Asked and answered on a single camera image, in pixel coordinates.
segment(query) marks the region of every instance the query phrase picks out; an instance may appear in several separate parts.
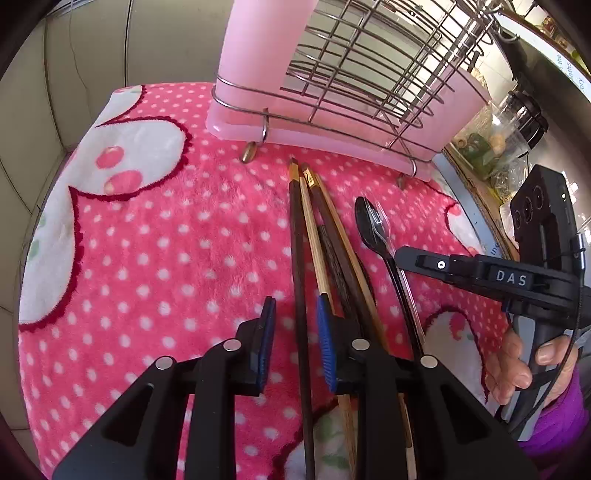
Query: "fingernail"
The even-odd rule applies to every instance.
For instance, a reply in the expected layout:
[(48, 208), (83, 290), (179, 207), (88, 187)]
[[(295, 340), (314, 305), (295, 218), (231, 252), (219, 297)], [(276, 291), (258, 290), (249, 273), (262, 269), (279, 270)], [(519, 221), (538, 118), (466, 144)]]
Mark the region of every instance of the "fingernail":
[(556, 354), (554, 343), (545, 343), (538, 350), (538, 363), (540, 365), (549, 364)]
[(527, 388), (530, 386), (530, 378), (527, 375), (518, 375), (515, 379), (515, 385), (519, 388)]

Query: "metal hook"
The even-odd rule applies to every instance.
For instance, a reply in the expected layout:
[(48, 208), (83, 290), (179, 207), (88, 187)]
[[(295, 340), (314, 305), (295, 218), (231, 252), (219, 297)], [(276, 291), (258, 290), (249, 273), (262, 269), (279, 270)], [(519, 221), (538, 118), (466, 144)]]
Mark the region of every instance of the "metal hook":
[(244, 164), (250, 163), (255, 158), (258, 147), (263, 146), (267, 141), (267, 135), (269, 134), (269, 109), (265, 108), (263, 112), (262, 140), (260, 142), (248, 142), (246, 144), (242, 152), (242, 158), (240, 159)]

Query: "finger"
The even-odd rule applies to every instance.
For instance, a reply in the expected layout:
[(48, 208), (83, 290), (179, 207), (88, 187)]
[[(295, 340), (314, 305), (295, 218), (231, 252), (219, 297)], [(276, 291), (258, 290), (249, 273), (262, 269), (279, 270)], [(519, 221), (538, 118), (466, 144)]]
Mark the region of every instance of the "finger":
[(499, 404), (507, 405), (514, 393), (515, 386), (510, 384), (506, 380), (501, 380), (497, 383), (496, 388), (493, 392), (493, 396)]
[(531, 385), (531, 370), (525, 363), (508, 355), (501, 356), (499, 360), (504, 381), (513, 387), (527, 388)]
[(501, 364), (499, 356), (493, 353), (486, 361), (486, 371), (495, 379), (495, 382), (501, 376)]
[(545, 343), (535, 354), (535, 361), (538, 365), (558, 365), (569, 348), (570, 337), (561, 335)]
[(511, 358), (519, 358), (523, 352), (523, 341), (512, 328), (508, 329), (503, 336), (501, 351)]

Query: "metal screw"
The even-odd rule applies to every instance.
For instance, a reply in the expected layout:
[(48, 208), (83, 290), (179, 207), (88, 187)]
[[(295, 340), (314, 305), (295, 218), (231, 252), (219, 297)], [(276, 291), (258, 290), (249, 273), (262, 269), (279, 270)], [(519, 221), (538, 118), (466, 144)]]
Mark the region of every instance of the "metal screw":
[(365, 352), (369, 348), (369, 342), (365, 338), (356, 338), (351, 342), (351, 346), (358, 352)]
[(242, 346), (240, 340), (230, 338), (223, 343), (223, 349), (227, 352), (235, 352)]
[(171, 366), (173, 366), (173, 359), (169, 356), (161, 356), (160, 358), (158, 358), (156, 360), (156, 368), (158, 370), (166, 370), (167, 368), (170, 368)]
[(435, 368), (439, 362), (434, 356), (425, 355), (421, 357), (421, 365), (425, 368)]

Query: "dark brown chopstick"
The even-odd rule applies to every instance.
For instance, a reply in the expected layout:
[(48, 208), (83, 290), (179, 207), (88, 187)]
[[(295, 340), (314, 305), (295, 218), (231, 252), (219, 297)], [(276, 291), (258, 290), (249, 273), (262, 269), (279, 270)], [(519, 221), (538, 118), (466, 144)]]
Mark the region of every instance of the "dark brown chopstick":
[(295, 295), (295, 340), (297, 342), (298, 368), (300, 371), (300, 399), (306, 480), (315, 480), (314, 422), (310, 386), (310, 359), (308, 355), (308, 324), (306, 320), (306, 284), (304, 282), (304, 244), (306, 230), (301, 203), (300, 169), (297, 163), (289, 166), (290, 172), (290, 225), (291, 225), (291, 274)]

